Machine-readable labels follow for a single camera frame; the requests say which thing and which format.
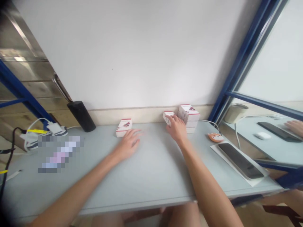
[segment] black cable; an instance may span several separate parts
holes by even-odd
[[[9,156],[9,159],[6,163],[5,170],[9,169],[9,164],[10,164],[10,161],[12,160],[12,157],[13,157],[13,153],[14,153],[14,150],[15,150],[15,132],[16,132],[17,129],[19,129],[23,134],[26,133],[26,130],[24,130],[22,128],[19,128],[19,127],[14,128],[14,130],[13,130],[13,139],[12,139],[12,148],[10,149],[10,156]],[[4,192],[6,177],[7,177],[7,172],[4,173],[3,179],[2,179],[2,185],[1,185],[1,191],[0,191],[0,202],[2,201],[2,196],[3,196],[3,192]]]

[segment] yellow label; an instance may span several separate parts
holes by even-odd
[[[38,129],[30,129],[30,130],[28,130],[28,131],[36,132],[36,133],[48,133],[48,131],[38,130]]]
[[[0,174],[4,174],[6,172],[8,172],[8,170],[3,170],[3,171],[0,171]]]

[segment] metal handle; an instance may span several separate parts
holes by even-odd
[[[63,91],[61,85],[58,82],[58,75],[56,73],[54,73],[54,77],[53,77],[53,82],[55,83],[55,85],[57,86],[57,88],[59,89],[59,91],[61,92],[61,94],[63,95],[63,97],[68,101],[68,102],[72,102],[72,100],[69,99],[69,97],[67,96],[67,94]]]

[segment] stacked boxes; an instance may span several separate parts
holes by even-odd
[[[116,130],[117,137],[123,137],[126,134],[127,130],[131,129],[132,126],[133,126],[133,122],[131,118],[122,119]]]
[[[166,117],[166,115],[173,116],[173,115],[176,115],[176,114],[174,112],[172,112],[172,111],[164,111],[163,112],[163,118],[164,118],[166,124],[168,124],[169,126],[171,126],[170,120]]]
[[[184,104],[179,106],[178,117],[182,119],[186,125],[187,133],[194,133],[200,113],[196,111],[191,105]]]

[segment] black cylindrical speaker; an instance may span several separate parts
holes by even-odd
[[[70,102],[67,104],[67,107],[85,132],[93,131],[96,128],[95,123],[92,121],[82,101]]]

